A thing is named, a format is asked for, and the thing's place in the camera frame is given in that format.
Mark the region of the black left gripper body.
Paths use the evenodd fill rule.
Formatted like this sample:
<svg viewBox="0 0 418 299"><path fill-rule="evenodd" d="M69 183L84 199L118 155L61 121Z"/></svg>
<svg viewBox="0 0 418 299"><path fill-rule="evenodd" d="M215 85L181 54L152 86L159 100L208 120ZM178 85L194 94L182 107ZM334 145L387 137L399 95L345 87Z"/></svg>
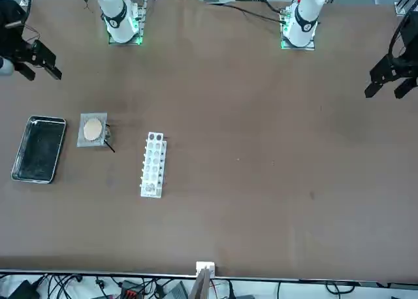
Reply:
<svg viewBox="0 0 418 299"><path fill-rule="evenodd" d="M400 67L417 66L417 11L405 16L399 26L404 52L393 59Z"/></svg>

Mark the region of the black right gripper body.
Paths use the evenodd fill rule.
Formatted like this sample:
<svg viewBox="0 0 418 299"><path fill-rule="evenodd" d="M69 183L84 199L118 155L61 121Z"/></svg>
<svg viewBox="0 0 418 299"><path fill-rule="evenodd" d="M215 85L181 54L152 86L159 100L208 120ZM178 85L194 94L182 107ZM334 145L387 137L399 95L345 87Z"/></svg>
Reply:
<svg viewBox="0 0 418 299"><path fill-rule="evenodd" d="M14 0L1 0L1 63L34 63L32 45L22 38L31 5L32 0L29 0L24 10Z"/></svg>

